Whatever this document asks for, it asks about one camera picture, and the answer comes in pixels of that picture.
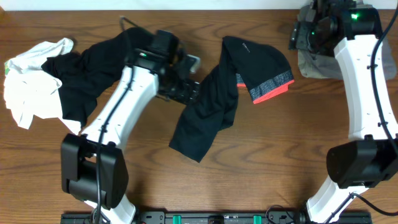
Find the black leggings with coral waistband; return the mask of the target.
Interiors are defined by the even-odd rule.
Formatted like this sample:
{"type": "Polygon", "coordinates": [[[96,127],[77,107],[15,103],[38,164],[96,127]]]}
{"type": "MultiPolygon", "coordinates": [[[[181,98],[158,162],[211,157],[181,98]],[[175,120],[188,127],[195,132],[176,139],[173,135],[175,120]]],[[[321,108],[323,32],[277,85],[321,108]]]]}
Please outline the black leggings with coral waistband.
{"type": "Polygon", "coordinates": [[[224,37],[219,64],[201,82],[198,99],[180,115],[170,148],[200,162],[218,132],[233,125],[240,87],[258,104],[286,92],[293,82],[289,61],[276,48],[224,37]]]}

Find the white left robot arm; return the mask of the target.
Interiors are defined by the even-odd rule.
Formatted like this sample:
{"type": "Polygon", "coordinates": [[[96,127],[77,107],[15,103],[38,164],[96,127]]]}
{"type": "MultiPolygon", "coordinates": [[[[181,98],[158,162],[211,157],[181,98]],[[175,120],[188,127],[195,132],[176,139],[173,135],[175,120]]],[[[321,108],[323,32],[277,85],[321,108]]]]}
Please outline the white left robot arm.
{"type": "Polygon", "coordinates": [[[148,103],[158,95],[188,104],[199,84],[189,79],[200,58],[136,49],[121,79],[96,119],[61,145],[62,189],[92,208],[90,213],[64,213],[61,223],[135,223],[137,208],[126,190],[129,174],[124,159],[129,136],[148,103]]]}

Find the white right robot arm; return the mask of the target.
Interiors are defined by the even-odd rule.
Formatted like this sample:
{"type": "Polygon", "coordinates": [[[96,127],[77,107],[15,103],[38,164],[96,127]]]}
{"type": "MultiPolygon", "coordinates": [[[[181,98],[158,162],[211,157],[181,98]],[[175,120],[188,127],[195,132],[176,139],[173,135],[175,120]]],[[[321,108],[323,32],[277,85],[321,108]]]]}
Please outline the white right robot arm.
{"type": "Polygon", "coordinates": [[[371,223],[370,214],[346,207],[397,173],[397,121],[382,61],[387,33],[377,9],[356,1],[313,0],[294,24],[289,49],[336,59],[349,111],[349,142],[328,151],[327,178],[294,223],[371,223]]]}

